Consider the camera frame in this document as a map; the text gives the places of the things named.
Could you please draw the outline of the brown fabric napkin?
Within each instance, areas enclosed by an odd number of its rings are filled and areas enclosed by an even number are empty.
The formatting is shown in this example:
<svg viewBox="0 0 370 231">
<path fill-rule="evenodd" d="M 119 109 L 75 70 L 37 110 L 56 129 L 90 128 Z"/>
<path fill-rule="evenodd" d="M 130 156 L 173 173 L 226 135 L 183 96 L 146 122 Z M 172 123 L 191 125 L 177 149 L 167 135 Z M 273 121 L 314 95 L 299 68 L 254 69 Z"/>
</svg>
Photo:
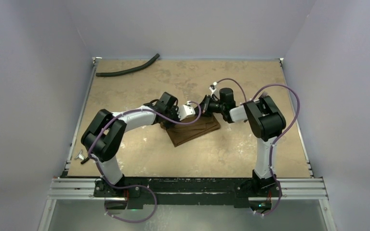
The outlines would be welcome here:
<svg viewBox="0 0 370 231">
<path fill-rule="evenodd" d="M 190 125 L 171 124 L 169 128 L 161 123 L 160 127 L 168 133 L 174 147 L 206 135 L 221 128 L 220 123 L 214 116 L 201 116 L 195 123 Z"/>
</svg>

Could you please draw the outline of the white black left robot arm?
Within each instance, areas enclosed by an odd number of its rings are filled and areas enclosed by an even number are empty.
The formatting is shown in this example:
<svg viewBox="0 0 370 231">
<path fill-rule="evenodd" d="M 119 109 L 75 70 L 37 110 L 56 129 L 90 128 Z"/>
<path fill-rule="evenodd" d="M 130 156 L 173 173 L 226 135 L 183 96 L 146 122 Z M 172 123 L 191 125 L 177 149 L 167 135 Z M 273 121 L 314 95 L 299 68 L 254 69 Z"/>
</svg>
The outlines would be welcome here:
<svg viewBox="0 0 370 231">
<path fill-rule="evenodd" d="M 164 124 L 169 127 L 178 117 L 178 99 L 164 92 L 142 106 L 125 112 L 112 113 L 101 109 L 95 115 L 81 137 L 88 158 L 93 160 L 106 181 L 106 191 L 113 197 L 123 194 L 124 174 L 117 162 L 116 154 L 124 134 L 142 126 Z"/>
</svg>

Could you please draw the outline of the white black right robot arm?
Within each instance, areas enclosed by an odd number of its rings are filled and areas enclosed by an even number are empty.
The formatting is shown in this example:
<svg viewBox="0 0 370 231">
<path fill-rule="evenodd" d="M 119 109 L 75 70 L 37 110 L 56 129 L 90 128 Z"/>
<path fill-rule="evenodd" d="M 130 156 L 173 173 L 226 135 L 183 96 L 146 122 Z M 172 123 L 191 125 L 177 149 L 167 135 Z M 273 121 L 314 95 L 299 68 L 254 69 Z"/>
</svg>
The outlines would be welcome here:
<svg viewBox="0 0 370 231">
<path fill-rule="evenodd" d="M 221 114 L 225 122 L 231 124 L 247 121 L 257 140 L 256 164 L 252 172 L 252 179 L 245 185 L 251 188 L 255 195 L 262 196 L 275 185 L 272 173 L 276 139 L 286 127 L 286 120 L 273 99 L 267 93 L 262 93 L 258 100 L 248 101 L 236 106 L 234 92 L 231 88 L 219 90 L 219 97 L 215 94 L 205 95 L 200 108 L 195 113 L 201 116 Z"/>
</svg>

